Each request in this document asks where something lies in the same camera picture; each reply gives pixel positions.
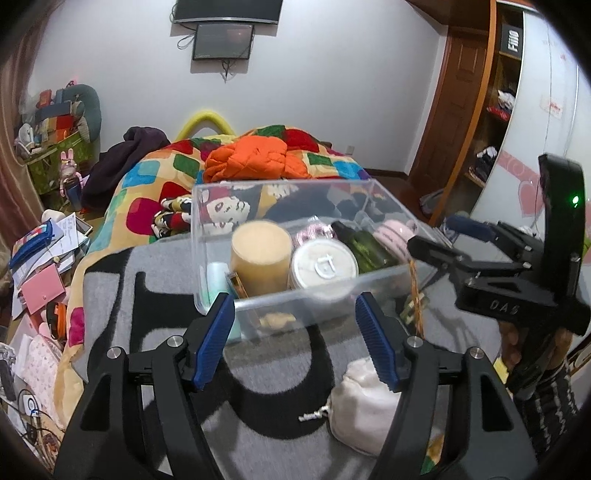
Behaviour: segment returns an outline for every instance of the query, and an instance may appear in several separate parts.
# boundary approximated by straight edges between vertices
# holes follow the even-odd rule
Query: pink bunny toy
[[[60,158],[60,195],[62,197],[65,197],[66,192],[64,190],[64,181],[73,176],[76,176],[78,177],[78,180],[80,180],[80,184],[82,185],[82,175],[78,173],[78,168],[76,167],[76,162],[74,161],[74,150],[72,148],[68,150],[67,157],[66,152],[61,152]]]

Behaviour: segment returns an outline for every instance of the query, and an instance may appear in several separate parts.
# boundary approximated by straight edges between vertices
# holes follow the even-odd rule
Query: wall-mounted tv
[[[278,23],[283,0],[178,0],[173,20]]]

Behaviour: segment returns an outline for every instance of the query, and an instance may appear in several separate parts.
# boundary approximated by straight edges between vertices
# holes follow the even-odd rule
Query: dark purple cloth
[[[170,145],[166,134],[153,127],[131,127],[123,142],[101,153],[82,190],[82,206],[106,210],[124,175],[148,153]]]

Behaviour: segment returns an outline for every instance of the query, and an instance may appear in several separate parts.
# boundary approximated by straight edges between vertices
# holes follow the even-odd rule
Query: orange puffy jacket
[[[203,181],[309,179],[306,164],[277,137],[242,137],[219,147],[205,161]]]

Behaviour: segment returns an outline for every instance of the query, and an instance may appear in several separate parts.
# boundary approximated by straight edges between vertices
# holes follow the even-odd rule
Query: television
[[[279,23],[283,0],[178,0],[173,21]]]
[[[197,24],[193,60],[247,60],[254,32],[254,25],[243,23]]]

